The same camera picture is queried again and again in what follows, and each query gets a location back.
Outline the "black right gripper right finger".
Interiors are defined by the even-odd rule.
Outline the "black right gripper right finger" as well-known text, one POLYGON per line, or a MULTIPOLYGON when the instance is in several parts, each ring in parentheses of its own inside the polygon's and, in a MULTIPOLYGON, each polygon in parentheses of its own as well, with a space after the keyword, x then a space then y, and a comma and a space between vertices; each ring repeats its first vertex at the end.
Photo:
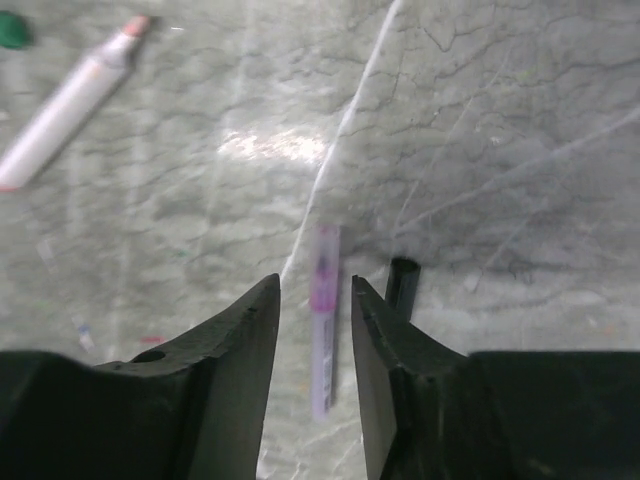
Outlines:
POLYGON ((352 339, 371 479, 635 479, 632 351, 461 355, 352 280, 352 339))

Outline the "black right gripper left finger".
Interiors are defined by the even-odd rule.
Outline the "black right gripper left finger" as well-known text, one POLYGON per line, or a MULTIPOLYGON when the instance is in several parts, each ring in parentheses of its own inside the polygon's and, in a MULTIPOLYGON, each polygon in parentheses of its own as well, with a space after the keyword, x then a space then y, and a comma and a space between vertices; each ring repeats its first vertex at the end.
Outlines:
POLYGON ((127 362, 3 352, 2 477, 254 478, 279 317, 271 274, 127 362))

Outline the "white pen pink end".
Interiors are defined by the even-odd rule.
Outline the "white pen pink end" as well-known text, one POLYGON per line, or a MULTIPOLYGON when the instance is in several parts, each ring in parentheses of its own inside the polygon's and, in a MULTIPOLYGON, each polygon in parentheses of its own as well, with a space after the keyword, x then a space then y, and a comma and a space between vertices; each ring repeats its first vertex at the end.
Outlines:
POLYGON ((28 184, 112 96, 133 71, 151 25, 149 16, 134 17, 78 62, 2 155, 3 192, 28 184))

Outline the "white pen purple tip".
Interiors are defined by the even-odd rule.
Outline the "white pen purple tip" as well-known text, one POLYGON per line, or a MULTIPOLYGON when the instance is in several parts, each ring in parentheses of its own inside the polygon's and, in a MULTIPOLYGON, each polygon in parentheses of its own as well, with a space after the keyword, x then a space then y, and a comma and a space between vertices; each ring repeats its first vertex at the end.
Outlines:
POLYGON ((320 225, 315 230, 311 263, 312 324, 311 413, 326 418, 333 398, 334 326, 339 297, 340 227, 320 225))

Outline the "white pen black tip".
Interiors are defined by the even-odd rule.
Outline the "white pen black tip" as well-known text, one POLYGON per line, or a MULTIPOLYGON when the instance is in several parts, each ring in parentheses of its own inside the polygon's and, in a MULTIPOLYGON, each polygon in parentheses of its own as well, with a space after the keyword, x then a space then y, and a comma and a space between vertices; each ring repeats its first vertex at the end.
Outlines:
POLYGON ((417 296, 421 266, 405 257, 390 262, 385 301, 406 322, 410 322, 417 296))

